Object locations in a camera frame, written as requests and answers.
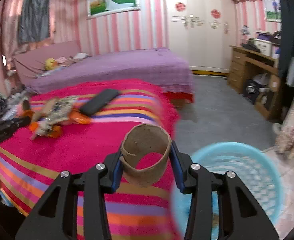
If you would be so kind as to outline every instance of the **yellow stuffed toy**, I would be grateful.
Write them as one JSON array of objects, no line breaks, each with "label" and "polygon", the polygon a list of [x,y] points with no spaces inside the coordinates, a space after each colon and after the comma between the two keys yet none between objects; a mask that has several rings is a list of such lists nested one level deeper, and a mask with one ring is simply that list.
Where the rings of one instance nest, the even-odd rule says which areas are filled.
[{"label": "yellow stuffed toy", "polygon": [[45,70],[53,70],[58,66],[57,61],[54,58],[49,58],[45,61]]}]

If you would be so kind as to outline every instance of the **framed picture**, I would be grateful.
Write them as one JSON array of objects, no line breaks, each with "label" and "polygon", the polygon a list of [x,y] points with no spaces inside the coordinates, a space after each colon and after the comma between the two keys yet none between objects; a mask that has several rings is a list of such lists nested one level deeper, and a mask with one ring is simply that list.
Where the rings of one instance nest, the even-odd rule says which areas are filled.
[{"label": "framed picture", "polygon": [[140,10],[139,0],[87,0],[88,16],[99,17],[118,12]]},{"label": "framed picture", "polygon": [[265,18],[269,22],[281,22],[281,8],[279,0],[264,0]]}]

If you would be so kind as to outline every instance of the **purple bedspread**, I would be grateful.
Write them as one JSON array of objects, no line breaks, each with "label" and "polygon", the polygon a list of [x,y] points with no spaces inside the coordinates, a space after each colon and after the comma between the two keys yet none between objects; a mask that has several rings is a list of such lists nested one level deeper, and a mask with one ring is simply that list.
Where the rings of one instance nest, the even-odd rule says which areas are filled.
[{"label": "purple bedspread", "polygon": [[188,63],[169,49],[132,50],[88,57],[50,76],[32,79],[28,86],[34,93],[89,81],[141,79],[159,85],[164,92],[193,93]]}]

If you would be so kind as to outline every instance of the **pink headboard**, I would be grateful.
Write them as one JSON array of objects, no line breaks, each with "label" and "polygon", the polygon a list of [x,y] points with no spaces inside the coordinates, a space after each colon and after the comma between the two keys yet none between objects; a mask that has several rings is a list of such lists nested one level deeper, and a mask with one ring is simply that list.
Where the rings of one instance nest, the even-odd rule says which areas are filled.
[{"label": "pink headboard", "polygon": [[44,72],[44,63],[48,58],[74,57],[80,48],[76,41],[62,42],[13,57],[21,82],[28,85],[36,75]]}]

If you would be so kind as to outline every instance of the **bride in white dress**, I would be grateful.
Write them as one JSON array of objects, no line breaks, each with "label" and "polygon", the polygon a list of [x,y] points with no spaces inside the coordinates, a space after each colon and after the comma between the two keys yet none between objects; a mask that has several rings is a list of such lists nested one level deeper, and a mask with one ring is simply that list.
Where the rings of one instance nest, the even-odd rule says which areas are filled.
[{"label": "bride in white dress", "polygon": [[117,9],[123,9],[128,7],[133,7],[133,3],[115,3],[113,0],[105,0],[106,2],[106,10],[112,11]]}]

